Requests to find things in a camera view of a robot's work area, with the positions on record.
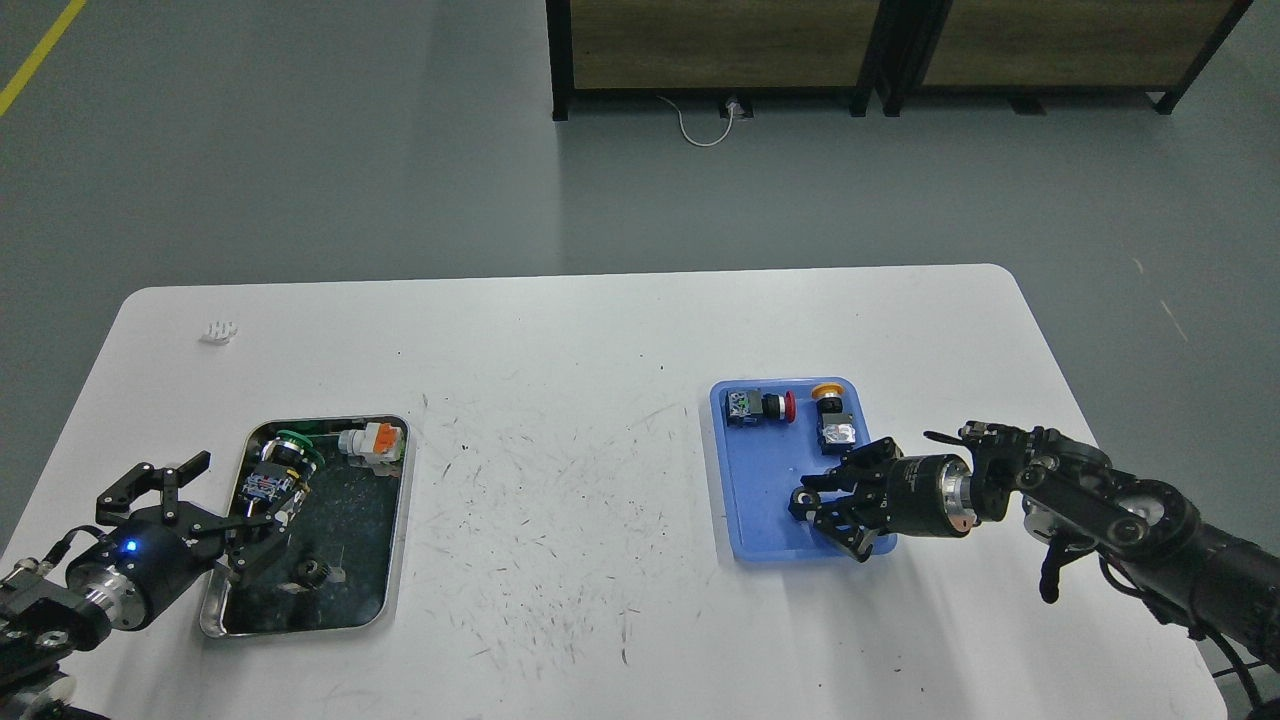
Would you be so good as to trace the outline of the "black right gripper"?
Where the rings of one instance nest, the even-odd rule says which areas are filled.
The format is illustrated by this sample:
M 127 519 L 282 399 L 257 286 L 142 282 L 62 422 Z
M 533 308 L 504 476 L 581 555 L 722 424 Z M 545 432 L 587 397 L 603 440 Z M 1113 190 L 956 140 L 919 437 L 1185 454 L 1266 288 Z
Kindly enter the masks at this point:
M 988 521 L 968 461 L 954 454 L 899 457 L 891 437 L 850 450 L 831 469 L 801 477 L 800 486 L 819 495 L 820 506 L 794 512 L 791 495 L 791 518 L 856 562 L 896 550 L 896 534 L 957 539 Z M 833 492 L 845 495 L 822 495 Z

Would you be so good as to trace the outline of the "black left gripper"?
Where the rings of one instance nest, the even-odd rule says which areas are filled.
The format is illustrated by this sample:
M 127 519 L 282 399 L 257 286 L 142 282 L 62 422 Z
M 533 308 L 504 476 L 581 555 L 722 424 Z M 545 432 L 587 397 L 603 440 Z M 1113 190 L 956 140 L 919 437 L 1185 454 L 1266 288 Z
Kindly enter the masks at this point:
M 70 562 L 65 579 L 111 628 L 142 630 L 206 573 L 233 585 L 251 582 L 285 552 L 298 495 L 238 501 L 225 516 L 180 502 L 179 491 L 210 462 L 209 451 L 177 468 L 140 462 L 96 500 L 96 523 L 114 529 Z M 133 512 L 133 502 L 150 492 L 160 493 L 160 505 Z

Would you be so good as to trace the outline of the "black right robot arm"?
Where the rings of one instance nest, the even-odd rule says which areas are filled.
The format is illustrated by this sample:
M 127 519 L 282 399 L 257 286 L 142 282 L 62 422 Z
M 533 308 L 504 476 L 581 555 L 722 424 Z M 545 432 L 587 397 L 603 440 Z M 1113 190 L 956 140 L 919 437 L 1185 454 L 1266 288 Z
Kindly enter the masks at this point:
M 1277 716 L 1277 701 L 1262 700 L 1242 661 L 1248 652 L 1277 667 L 1275 555 L 1208 524 L 1169 483 L 1120 471 L 1102 450 L 1053 428 L 969 421 L 928 438 L 968 457 L 908 456 L 893 439 L 878 439 L 803 477 L 788 512 L 863 562 L 883 536 L 963 538 L 1002 520 L 1019 495 L 1027 532 L 1046 544 L 1038 585 L 1046 603 L 1059 600 L 1066 565 L 1096 556 L 1105 580 L 1158 623 L 1217 646 L 1251 717 Z

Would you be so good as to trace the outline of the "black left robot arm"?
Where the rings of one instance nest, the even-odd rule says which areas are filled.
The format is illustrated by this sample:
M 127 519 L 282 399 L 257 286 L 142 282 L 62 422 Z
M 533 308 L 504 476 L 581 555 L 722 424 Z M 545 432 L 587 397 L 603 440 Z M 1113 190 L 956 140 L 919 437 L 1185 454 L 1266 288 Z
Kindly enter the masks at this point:
M 225 516 L 180 498 L 210 465 L 198 452 L 177 468 L 141 462 L 95 505 L 93 543 L 70 559 L 65 533 L 41 559 L 22 559 L 3 578 L 3 716 L 86 719 L 70 703 L 60 664 L 96 650 L 114 632 L 150 626 L 201 577 L 237 585 L 284 552 L 294 515 L 319 469 L 315 454 L 273 441 L 241 483 L 244 506 Z

